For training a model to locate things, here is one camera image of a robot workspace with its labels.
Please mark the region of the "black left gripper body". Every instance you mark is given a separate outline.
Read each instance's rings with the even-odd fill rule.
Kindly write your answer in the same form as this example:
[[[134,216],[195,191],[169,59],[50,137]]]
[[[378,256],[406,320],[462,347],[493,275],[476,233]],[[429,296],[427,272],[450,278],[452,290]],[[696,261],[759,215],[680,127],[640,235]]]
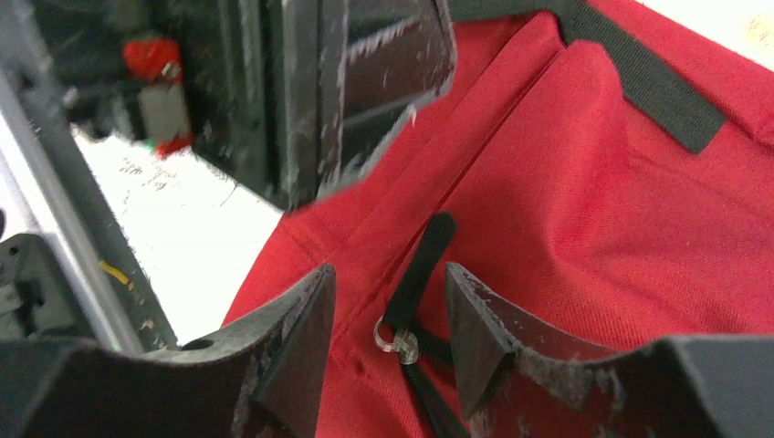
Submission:
[[[270,1],[35,1],[70,115],[162,157],[193,151],[290,208],[288,14]]]

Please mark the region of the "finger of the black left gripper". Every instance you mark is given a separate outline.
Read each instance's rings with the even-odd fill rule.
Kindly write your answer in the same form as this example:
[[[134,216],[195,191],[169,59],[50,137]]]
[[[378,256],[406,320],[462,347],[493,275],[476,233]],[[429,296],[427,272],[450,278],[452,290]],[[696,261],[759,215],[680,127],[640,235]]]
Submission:
[[[313,90],[280,178],[288,206],[364,179],[419,109],[451,87],[457,52],[446,1],[319,1]]]

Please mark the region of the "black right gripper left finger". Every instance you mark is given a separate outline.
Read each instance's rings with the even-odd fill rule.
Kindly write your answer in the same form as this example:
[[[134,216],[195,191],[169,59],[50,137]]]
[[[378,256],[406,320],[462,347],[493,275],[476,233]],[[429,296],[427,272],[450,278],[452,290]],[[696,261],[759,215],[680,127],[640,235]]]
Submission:
[[[283,294],[179,349],[141,355],[84,339],[1,346],[4,437],[311,437],[336,274]]]

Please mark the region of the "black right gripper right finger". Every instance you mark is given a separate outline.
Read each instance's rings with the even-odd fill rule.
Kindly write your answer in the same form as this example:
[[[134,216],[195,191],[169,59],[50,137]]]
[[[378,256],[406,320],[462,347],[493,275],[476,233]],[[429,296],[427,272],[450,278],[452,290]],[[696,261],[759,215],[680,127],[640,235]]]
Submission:
[[[618,352],[445,270],[456,389],[475,437],[770,437],[773,340],[671,336]]]

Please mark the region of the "red student backpack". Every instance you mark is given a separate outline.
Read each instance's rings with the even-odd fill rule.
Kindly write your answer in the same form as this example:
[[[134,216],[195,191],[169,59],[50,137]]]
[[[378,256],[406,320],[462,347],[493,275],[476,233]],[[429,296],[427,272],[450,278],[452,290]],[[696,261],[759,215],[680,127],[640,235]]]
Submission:
[[[548,13],[461,24],[450,94],[360,184],[280,220],[227,321],[322,263],[337,303],[320,437],[428,437],[372,330],[430,217],[445,261],[614,349],[773,330],[773,74],[634,1],[596,7],[722,109],[700,154],[628,103],[611,57]]]

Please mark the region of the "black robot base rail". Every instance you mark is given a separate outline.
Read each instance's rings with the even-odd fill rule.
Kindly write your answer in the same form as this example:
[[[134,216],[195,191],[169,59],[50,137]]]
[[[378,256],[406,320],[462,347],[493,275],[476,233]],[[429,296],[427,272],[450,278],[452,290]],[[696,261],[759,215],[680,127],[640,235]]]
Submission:
[[[73,137],[68,99],[29,1],[1,4],[1,205],[53,254],[75,320],[128,353],[177,338]]]

